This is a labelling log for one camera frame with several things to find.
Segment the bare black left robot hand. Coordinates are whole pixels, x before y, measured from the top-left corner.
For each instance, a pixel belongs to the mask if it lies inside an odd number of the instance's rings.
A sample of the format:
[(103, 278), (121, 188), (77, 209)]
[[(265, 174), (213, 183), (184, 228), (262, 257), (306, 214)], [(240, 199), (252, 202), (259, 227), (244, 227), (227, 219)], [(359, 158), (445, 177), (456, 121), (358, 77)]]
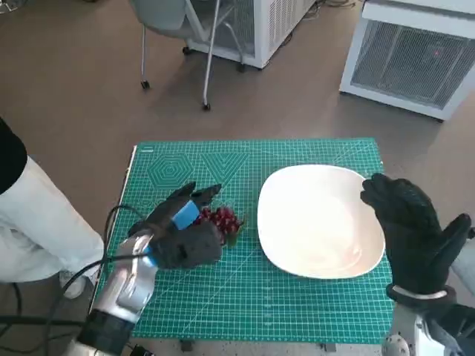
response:
[(163, 202), (145, 218), (134, 223), (128, 230), (128, 236), (147, 228), (159, 227), (165, 230), (184, 230), (199, 217), (201, 209), (210, 205), (219, 194), (222, 185), (211, 185), (196, 190), (196, 182), (190, 182), (172, 192)]

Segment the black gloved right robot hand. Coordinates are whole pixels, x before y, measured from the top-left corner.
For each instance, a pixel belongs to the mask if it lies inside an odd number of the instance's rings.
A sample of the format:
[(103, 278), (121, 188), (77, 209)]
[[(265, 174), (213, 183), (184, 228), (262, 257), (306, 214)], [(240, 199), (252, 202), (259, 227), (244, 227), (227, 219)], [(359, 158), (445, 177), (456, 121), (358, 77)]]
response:
[(384, 232), (393, 285), (413, 294), (442, 291), (449, 268), (471, 235), (471, 217), (462, 213), (442, 228), (419, 186), (384, 174), (363, 181), (360, 197), (373, 208)]

